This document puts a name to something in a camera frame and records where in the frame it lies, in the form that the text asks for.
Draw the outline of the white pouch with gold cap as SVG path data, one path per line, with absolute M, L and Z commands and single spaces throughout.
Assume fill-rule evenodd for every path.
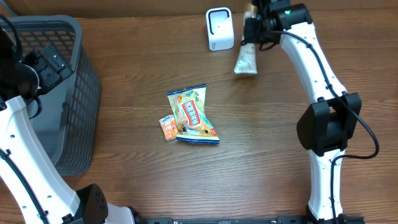
M 238 59 L 234 68 L 235 74 L 257 74 L 256 50 L 253 43 L 240 46 Z

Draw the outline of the yellow red snack bag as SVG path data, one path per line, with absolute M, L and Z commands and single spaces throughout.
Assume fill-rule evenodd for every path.
M 195 144 L 220 143 L 205 114 L 205 84 L 169 91 L 167 98 L 179 131 L 177 140 Z

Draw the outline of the small orange snack packet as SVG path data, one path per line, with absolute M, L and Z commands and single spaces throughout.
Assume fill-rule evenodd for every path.
M 164 133 L 166 141 L 174 140 L 180 131 L 177 128 L 177 124 L 174 115 L 170 114 L 159 120 L 160 127 Z

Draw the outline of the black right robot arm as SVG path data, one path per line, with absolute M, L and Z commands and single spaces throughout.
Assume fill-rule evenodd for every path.
M 336 78 L 304 4 L 252 1 L 250 9 L 254 15 L 244 20 L 242 44 L 259 44 L 261 51 L 279 44 L 308 96 L 308 108 L 297 122 L 298 139 L 310 156 L 308 223 L 364 223 L 363 217 L 344 215 L 340 201 L 342 157 L 361 109 L 359 95 L 349 94 Z

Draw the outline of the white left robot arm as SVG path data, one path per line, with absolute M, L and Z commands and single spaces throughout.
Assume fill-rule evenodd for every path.
M 74 191 L 61 178 L 31 125 L 27 104 L 72 74 L 50 47 L 22 56 L 13 30 L 1 31 L 1 178 L 26 223 L 137 223 L 129 207 L 108 203 L 100 187 Z

